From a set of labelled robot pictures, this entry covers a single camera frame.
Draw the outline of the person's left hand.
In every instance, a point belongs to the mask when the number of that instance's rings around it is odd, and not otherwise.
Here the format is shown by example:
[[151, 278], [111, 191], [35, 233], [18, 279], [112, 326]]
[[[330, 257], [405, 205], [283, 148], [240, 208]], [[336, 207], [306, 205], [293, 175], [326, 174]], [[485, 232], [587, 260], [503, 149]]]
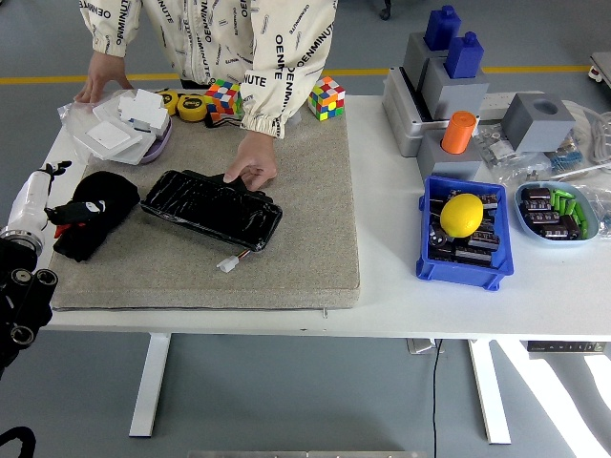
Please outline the person's left hand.
[[240, 177], [249, 191], [258, 191], [278, 173], [271, 135], [248, 131], [238, 146], [237, 155], [223, 181], [230, 183]]

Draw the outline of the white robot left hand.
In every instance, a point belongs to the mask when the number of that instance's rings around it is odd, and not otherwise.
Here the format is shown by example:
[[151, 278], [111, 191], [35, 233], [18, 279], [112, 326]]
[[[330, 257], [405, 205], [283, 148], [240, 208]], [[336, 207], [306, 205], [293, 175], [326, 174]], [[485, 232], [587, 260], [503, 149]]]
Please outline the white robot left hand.
[[[72, 165], [67, 161], [46, 163], [31, 173], [13, 202], [9, 222], [1, 230], [2, 239], [19, 239], [32, 244], [42, 244], [43, 231], [48, 223], [46, 211], [48, 197], [54, 179], [63, 175]], [[97, 216], [104, 205], [99, 201], [73, 202], [51, 210], [52, 222], [68, 224]]]

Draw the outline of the person's right hand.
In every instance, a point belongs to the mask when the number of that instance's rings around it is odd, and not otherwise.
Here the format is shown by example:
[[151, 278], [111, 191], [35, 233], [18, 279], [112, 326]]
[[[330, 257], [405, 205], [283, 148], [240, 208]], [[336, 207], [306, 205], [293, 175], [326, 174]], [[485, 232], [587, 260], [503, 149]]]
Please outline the person's right hand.
[[133, 89], [125, 72], [123, 57], [94, 51], [85, 84], [74, 97], [74, 101], [94, 104], [99, 102], [106, 85], [111, 81], [115, 81], [123, 90]]

